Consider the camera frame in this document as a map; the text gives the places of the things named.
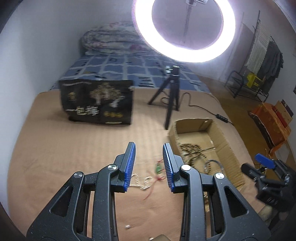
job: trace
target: open cardboard box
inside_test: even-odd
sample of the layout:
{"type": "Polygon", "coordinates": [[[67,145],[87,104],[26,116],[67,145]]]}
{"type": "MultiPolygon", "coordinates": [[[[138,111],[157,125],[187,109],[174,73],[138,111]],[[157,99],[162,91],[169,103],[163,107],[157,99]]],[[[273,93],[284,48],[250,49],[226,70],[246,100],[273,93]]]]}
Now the open cardboard box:
{"type": "MultiPolygon", "coordinates": [[[[224,174],[238,189],[244,184],[244,177],[239,162],[235,157],[224,134],[215,121],[211,119],[182,119],[175,121],[169,130],[170,145],[175,155],[181,156],[186,161],[186,152],[180,148],[181,144],[198,144],[207,160],[216,160],[224,167],[224,174]]],[[[195,158],[193,167],[200,173],[204,173],[204,165],[207,161],[203,157],[195,158]]],[[[210,162],[209,175],[221,172],[220,166],[210,162]]]]}

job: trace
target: blue plastic part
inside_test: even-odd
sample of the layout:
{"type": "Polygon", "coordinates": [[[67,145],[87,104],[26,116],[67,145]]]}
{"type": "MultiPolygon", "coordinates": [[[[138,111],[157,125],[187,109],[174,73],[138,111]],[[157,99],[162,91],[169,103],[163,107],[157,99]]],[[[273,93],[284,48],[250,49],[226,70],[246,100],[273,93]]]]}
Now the blue plastic part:
{"type": "Polygon", "coordinates": [[[255,155],[255,160],[262,164],[262,166],[267,167],[268,169],[274,169],[276,167],[273,160],[270,160],[262,154],[255,155]]]}
{"type": "Polygon", "coordinates": [[[128,187],[131,183],[131,175],[133,172],[133,165],[135,163],[135,158],[136,158],[136,145],[133,143],[132,148],[130,150],[129,156],[128,156],[128,161],[126,165],[126,169],[124,171],[124,184],[123,188],[125,191],[128,190],[128,187]]]}
{"type": "Polygon", "coordinates": [[[163,146],[163,162],[165,165],[165,172],[167,175],[168,186],[171,192],[173,192],[175,189],[174,173],[173,173],[173,168],[170,162],[170,157],[165,145],[163,146]]]}

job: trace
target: black tripod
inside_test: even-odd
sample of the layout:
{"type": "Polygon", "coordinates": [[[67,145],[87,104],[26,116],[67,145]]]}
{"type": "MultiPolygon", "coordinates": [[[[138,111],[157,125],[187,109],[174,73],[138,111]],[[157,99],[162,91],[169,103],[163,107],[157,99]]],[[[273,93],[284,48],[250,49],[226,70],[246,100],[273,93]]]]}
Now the black tripod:
{"type": "Polygon", "coordinates": [[[172,115],[172,110],[174,106],[174,99],[176,99],[176,111],[179,111],[179,90],[180,90],[180,75],[179,75],[179,66],[173,66],[172,72],[170,76],[163,82],[155,95],[151,98],[148,104],[152,104],[152,102],[156,99],[156,97],[165,89],[165,87],[170,84],[170,95],[168,101],[168,111],[165,120],[165,129],[168,129],[170,124],[170,117],[172,115]]]}

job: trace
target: cardboard box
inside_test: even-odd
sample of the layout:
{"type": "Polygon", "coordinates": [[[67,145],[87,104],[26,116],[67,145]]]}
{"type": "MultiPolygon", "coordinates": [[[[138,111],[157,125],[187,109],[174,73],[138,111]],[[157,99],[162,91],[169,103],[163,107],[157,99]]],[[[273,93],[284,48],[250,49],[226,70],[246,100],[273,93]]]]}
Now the cardboard box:
{"type": "Polygon", "coordinates": [[[276,115],[279,118],[279,120],[281,121],[281,123],[283,124],[284,128],[286,128],[288,126],[288,123],[285,121],[285,119],[283,118],[281,113],[277,110],[277,108],[275,106],[273,106],[272,109],[276,113],[276,115]]]}
{"type": "Polygon", "coordinates": [[[292,117],[290,116],[290,114],[288,113],[288,111],[280,101],[276,103],[275,108],[276,108],[275,112],[277,111],[280,112],[287,124],[289,124],[292,121],[292,117]]]}
{"type": "MultiPolygon", "coordinates": [[[[204,157],[197,157],[193,161],[193,167],[200,173],[204,173],[204,165],[207,160],[216,160],[224,167],[224,174],[236,187],[244,184],[243,173],[239,162],[234,155],[229,143],[224,137],[223,132],[215,121],[211,119],[182,119],[175,121],[169,130],[169,139],[175,155],[182,157],[184,162],[188,161],[188,156],[181,149],[181,144],[198,144],[204,157]]],[[[213,175],[220,172],[220,166],[211,162],[211,170],[208,174],[213,175]]]]}
{"type": "Polygon", "coordinates": [[[281,103],[283,104],[283,106],[286,108],[287,112],[289,113],[289,115],[291,117],[293,117],[294,113],[293,111],[290,109],[290,107],[286,104],[286,102],[284,100],[281,101],[281,103]]]}

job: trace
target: gray cloth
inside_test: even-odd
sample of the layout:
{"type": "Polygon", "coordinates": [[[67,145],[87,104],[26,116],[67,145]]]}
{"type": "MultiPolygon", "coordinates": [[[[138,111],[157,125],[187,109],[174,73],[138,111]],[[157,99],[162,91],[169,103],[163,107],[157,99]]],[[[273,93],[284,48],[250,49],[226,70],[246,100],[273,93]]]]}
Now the gray cloth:
{"type": "Polygon", "coordinates": [[[257,74],[258,78],[262,80],[264,77],[269,79],[271,76],[275,76],[279,65],[282,65],[281,52],[275,42],[270,41],[265,58],[257,74]]]}

